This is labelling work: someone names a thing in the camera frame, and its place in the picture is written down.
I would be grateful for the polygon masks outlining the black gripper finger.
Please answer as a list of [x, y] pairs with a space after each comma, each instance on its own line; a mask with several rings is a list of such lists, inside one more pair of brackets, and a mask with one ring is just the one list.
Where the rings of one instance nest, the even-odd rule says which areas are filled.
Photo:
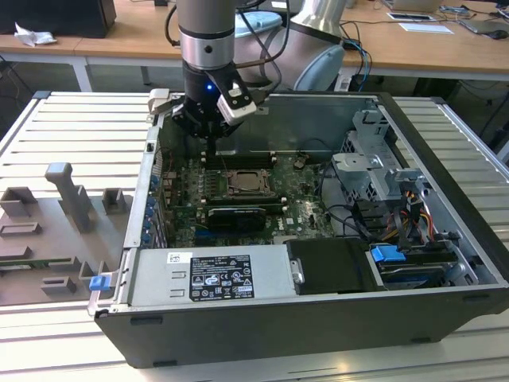
[[182, 130], [181, 143], [186, 158], [193, 151], [207, 151], [210, 129], [205, 109], [196, 103], [183, 103], [172, 111], [172, 121]]
[[218, 119], [210, 122], [210, 156], [216, 155], [216, 143], [222, 138], [227, 138], [233, 134], [241, 123], [235, 125], [229, 125], [224, 119]]

